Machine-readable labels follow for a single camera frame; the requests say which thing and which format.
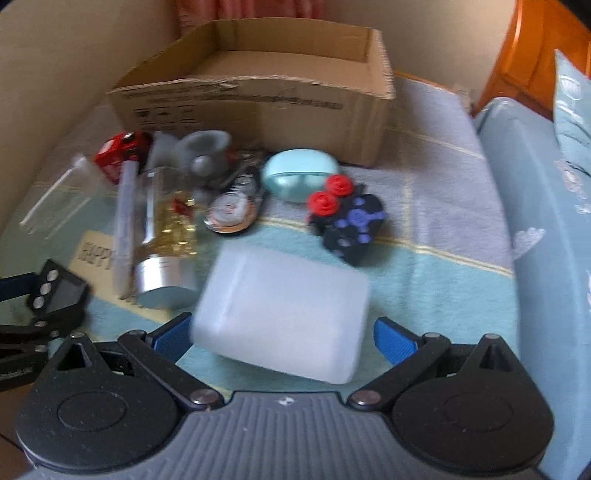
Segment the capsule bottle silver cap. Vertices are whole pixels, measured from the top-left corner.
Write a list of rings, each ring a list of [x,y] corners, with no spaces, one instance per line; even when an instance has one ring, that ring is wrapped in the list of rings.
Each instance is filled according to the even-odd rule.
[[[194,202],[183,173],[143,172],[134,197],[133,294],[144,308],[177,310],[197,300]]]

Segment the white plastic jar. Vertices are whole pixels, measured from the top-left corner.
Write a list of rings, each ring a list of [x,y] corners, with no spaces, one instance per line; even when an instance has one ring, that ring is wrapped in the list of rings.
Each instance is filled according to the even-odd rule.
[[[370,308],[368,276],[247,243],[221,247],[191,340],[223,357],[342,385],[353,379]]]

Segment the correction tape dispenser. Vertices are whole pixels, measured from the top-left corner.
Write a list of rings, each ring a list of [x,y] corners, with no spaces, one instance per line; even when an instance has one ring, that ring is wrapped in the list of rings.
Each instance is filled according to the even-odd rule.
[[[263,167],[269,156],[263,150],[239,151],[238,168],[221,184],[208,205],[204,225],[217,235],[245,233],[259,217],[266,199]]]

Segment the black toy train red wheels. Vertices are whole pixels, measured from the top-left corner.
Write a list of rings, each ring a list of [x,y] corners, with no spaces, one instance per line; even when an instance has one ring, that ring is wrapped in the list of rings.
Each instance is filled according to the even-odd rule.
[[[325,180],[307,202],[308,230],[322,238],[322,247],[346,264],[358,266],[387,219],[383,201],[345,174]]]

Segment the mint green earbud case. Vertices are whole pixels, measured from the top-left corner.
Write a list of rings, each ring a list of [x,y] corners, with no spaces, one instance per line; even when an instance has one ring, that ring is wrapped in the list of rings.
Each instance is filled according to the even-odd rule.
[[[290,149],[270,156],[263,167],[262,181],[273,197],[305,203],[335,174],[339,174],[339,163],[332,155],[315,149]]]

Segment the black digital timer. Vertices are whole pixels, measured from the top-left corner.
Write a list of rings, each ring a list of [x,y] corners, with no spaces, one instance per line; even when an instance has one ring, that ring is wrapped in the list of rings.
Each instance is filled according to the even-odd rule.
[[[52,259],[48,259],[35,276],[26,305],[33,316],[41,319],[70,307],[83,308],[90,285],[81,277]]]

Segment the pink refill card case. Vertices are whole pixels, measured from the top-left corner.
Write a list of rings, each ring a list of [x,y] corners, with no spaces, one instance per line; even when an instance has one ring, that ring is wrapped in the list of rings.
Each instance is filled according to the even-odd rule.
[[[133,262],[133,214],[138,162],[126,160],[122,164],[118,185],[112,255],[113,291],[118,298],[126,298],[130,290]]]

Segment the blue floral bed sheet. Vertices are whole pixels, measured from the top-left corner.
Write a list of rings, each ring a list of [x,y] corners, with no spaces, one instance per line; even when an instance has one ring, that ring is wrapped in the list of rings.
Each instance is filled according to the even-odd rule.
[[[517,277],[520,358],[554,414],[541,469],[590,476],[590,177],[553,123],[506,97],[475,128],[504,206]]]

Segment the grey elephant figure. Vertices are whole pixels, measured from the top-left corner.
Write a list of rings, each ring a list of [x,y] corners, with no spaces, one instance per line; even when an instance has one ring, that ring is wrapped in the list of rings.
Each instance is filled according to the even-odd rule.
[[[145,169],[174,168],[191,186],[205,186],[232,169],[231,144],[231,135],[222,130],[200,130],[182,138],[158,131],[153,135]]]

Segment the pink curtain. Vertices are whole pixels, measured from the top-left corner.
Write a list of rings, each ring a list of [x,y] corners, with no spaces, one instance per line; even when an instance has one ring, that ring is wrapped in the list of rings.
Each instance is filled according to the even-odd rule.
[[[178,0],[175,2],[182,33],[212,20],[264,17],[322,19],[322,0]]]

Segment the light blue pillow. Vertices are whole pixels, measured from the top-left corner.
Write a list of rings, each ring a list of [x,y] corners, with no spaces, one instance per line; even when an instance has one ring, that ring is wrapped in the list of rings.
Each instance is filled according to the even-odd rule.
[[[590,175],[590,79],[555,51],[555,134],[566,160]]]

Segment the wooden bed headboard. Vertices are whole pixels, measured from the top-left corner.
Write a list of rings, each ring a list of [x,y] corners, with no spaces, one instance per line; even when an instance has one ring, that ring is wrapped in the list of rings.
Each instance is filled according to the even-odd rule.
[[[507,97],[539,115],[553,117],[555,51],[590,74],[590,29],[559,1],[518,0],[494,68],[476,102],[477,115]]]

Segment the cardboard box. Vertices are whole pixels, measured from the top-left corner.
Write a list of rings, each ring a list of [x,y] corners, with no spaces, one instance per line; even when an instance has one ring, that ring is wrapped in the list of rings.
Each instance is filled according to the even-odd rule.
[[[124,75],[108,94],[127,130],[223,130],[269,151],[377,161],[394,102],[381,31],[315,19],[215,20]]]

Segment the wall socket plug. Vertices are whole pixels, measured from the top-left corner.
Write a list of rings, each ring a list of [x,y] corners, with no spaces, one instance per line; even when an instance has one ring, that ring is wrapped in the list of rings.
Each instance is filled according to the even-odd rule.
[[[468,113],[471,113],[475,106],[473,90],[459,84],[456,84],[453,90],[454,93],[459,97],[464,110]]]

